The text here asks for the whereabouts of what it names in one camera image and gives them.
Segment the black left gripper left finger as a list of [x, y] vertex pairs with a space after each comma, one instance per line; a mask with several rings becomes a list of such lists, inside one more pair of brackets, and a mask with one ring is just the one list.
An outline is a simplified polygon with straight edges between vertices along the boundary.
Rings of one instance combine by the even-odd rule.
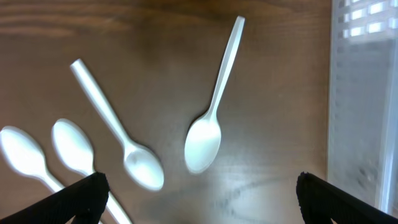
[[53, 195], [1, 219], [2, 224], [15, 223], [99, 223], [105, 211], [110, 188], [101, 172], [85, 177]]

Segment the white plastic spoon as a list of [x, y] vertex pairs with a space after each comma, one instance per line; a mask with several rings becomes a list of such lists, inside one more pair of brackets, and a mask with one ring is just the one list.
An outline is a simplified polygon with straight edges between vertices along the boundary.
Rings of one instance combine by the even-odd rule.
[[95, 173], [94, 152], [86, 134], [69, 119], [58, 119], [52, 127], [52, 142], [63, 165], [87, 177]]
[[19, 175], [41, 181], [53, 193], [65, 188], [48, 170], [41, 147], [25, 131], [14, 126], [3, 127], [1, 153]]
[[221, 60], [218, 78], [208, 110], [190, 126], [184, 147], [187, 169], [192, 174], [204, 172], [214, 161], [221, 144], [217, 111], [243, 34], [245, 18], [238, 16]]
[[70, 69], [80, 86], [123, 148], [123, 166], [132, 180], [143, 188], [159, 191], [164, 186], [164, 170], [158, 157], [147, 147], [134, 142], [125, 131], [101, 88], [82, 61], [75, 60]]

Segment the clear white plastic basket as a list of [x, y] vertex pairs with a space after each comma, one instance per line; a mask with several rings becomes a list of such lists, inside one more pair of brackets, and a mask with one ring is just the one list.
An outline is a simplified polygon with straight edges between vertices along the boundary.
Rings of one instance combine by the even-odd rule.
[[327, 179], [397, 215], [397, 0], [331, 6]]

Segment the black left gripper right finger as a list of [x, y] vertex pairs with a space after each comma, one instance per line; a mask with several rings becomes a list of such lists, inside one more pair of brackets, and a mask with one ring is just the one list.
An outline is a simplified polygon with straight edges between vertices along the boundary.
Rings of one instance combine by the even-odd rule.
[[296, 194], [305, 224], [397, 224], [397, 218], [308, 172], [298, 176]]

